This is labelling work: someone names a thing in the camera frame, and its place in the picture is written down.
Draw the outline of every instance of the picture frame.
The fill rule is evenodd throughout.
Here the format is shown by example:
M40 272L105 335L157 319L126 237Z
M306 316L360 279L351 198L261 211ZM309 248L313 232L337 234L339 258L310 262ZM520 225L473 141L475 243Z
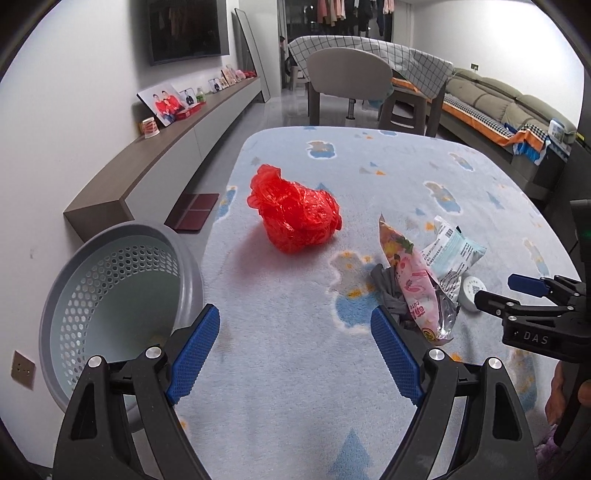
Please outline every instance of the picture frame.
M208 84L212 93L218 93L222 90L222 87L220 87L219 84L216 83L216 79L208 80Z
M229 68L222 69L222 75L226 79L228 85L236 85L236 78L232 75Z
M232 76L235 78L236 83L240 83L242 81L242 79L238 76L238 74L236 73L236 70L234 70L234 67L232 67L232 64L229 63L228 65L226 65L226 68L228 70L230 70L230 73L232 74Z
M181 90L180 92L181 100L187 104L189 108L191 108L195 103L197 103L197 95L195 94L195 90L192 88L187 88Z
M222 86L222 88L228 88L230 86L228 81L223 76L216 80L219 81L219 84Z
M146 88L137 96L165 127L176 121L177 113L189 108L183 96L168 82Z

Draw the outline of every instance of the electrical outlet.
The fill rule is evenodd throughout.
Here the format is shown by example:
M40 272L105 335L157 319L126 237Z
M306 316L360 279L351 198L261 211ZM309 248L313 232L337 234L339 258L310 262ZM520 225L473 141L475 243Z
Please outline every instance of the electrical outlet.
M23 387L33 389L33 380L35 378L35 364L27 357L22 356L16 350L12 358L11 377L20 383Z

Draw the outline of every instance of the perforated basket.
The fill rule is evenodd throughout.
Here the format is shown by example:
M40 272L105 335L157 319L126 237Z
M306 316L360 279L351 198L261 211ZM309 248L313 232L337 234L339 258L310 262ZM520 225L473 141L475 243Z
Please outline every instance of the perforated basket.
M86 242L57 276L41 318L41 370L66 411L87 360L135 358L191 325L203 308L199 266L164 225L127 222ZM134 397L126 398L134 430Z

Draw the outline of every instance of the dining table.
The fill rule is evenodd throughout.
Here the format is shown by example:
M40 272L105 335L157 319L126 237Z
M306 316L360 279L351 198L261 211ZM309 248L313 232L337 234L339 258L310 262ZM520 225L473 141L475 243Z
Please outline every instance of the dining table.
M269 241L250 208L260 166L325 190L342 228L295 254ZM509 290L513 273L578 278L542 214L482 153L462 144L360 128L263 130L244 143L201 264L204 300L221 327L191 394L176 412L214 480L378 479L415 406L396 387L371 335L382 303L370 272L387 267L379 218L424 248L435 218L486 248L468 274L522 304L549 304ZM460 309L454 360L499 358L534 441L549 430L544 405L556 361L505 346L500 319ZM463 414L456 399L431 477L446 472Z

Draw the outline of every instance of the paper cup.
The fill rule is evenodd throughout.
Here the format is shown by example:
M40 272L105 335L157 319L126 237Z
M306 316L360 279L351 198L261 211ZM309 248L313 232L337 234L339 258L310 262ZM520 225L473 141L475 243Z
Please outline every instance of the paper cup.
M160 133L160 130L158 130L158 125L156 125L156 120L154 120L153 116L142 122L142 132L144 132L144 138L150 138Z

